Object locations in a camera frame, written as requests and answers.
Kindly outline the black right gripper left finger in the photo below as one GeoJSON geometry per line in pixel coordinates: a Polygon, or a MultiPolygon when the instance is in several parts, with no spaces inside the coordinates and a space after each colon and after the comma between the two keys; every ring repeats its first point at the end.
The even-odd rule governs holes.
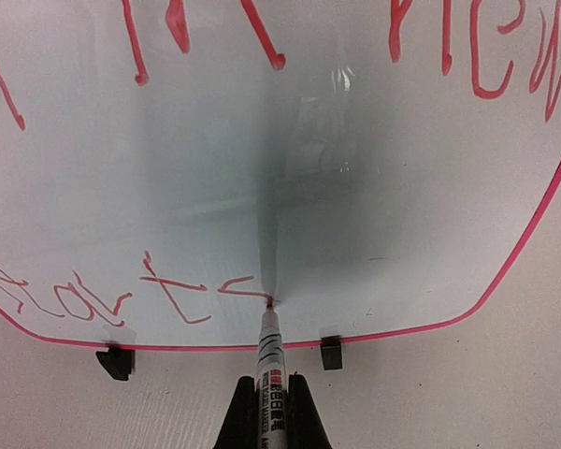
{"type": "Polygon", "coordinates": [[[258,393],[251,376],[238,379],[214,449],[258,447],[258,393]]]}

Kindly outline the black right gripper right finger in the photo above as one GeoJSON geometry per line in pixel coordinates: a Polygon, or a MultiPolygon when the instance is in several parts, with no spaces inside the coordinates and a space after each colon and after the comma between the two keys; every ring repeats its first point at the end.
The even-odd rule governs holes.
{"type": "Polygon", "coordinates": [[[331,449],[322,419],[304,375],[289,375],[287,393],[289,449],[331,449]]]}

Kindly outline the whiteboard marker pen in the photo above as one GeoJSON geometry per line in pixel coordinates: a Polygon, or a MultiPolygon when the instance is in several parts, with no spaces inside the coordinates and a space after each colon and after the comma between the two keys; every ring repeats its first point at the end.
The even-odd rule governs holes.
{"type": "Polygon", "coordinates": [[[279,316],[268,301],[262,315],[256,365],[258,448],[288,447],[287,388],[279,316]]]}

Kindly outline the pink framed whiteboard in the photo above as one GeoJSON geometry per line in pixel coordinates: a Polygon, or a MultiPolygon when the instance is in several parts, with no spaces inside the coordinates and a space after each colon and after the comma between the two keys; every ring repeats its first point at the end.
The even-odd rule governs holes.
{"type": "Polygon", "coordinates": [[[0,316],[291,347],[474,313],[561,182],[561,1],[0,1],[0,316]]]}

